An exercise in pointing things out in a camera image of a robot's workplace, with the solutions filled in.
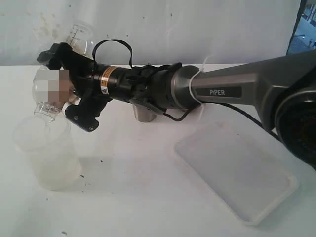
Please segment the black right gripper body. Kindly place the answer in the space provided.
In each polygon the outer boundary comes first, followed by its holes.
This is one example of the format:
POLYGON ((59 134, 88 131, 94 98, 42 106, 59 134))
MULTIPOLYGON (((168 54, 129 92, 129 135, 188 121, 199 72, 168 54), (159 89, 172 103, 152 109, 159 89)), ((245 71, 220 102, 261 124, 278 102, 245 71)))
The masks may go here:
POLYGON ((67 43, 55 43, 46 52, 46 66, 50 70, 63 69, 69 76, 70 95, 80 99, 64 103, 66 116, 99 116, 106 104, 112 101, 108 95, 101 92, 101 73, 95 62, 73 51, 67 43))

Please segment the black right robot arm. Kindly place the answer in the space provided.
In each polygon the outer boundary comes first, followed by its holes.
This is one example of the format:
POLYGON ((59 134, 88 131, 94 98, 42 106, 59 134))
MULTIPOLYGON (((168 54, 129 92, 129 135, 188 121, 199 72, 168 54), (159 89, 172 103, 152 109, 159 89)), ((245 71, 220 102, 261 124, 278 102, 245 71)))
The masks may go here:
POLYGON ((181 63, 128 68, 99 64, 62 42, 41 52, 37 61, 50 70, 69 72, 80 102, 67 106, 65 115, 87 132, 98 127, 97 117, 112 100, 163 116, 169 109, 189 114, 205 103, 233 110, 238 104, 251 105, 258 126, 298 159, 316 165, 315 51, 203 72, 181 63))

